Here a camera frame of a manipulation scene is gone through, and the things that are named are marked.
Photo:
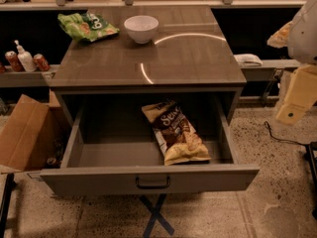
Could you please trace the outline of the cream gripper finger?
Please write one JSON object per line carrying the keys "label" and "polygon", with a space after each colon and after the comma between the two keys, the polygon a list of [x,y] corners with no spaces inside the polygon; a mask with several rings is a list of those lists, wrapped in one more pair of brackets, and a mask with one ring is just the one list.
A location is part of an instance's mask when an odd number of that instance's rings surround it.
{"label": "cream gripper finger", "polygon": [[296,124],[306,113],[306,109],[290,103],[284,103],[276,114],[276,120],[285,125]]}
{"label": "cream gripper finger", "polygon": [[289,31],[292,22],[286,23],[279,30],[277,30],[273,35],[271,35],[266,43],[273,48],[284,48],[287,46],[287,40],[289,37]]}

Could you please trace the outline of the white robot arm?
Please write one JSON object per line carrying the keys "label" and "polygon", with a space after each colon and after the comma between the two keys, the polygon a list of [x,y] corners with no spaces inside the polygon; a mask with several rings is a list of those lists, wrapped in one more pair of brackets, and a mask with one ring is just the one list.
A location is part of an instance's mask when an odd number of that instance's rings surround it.
{"label": "white robot arm", "polygon": [[287,47],[288,55],[300,62],[276,114],[276,120],[294,125],[317,101],[317,0],[307,0],[293,19],[266,42]]}

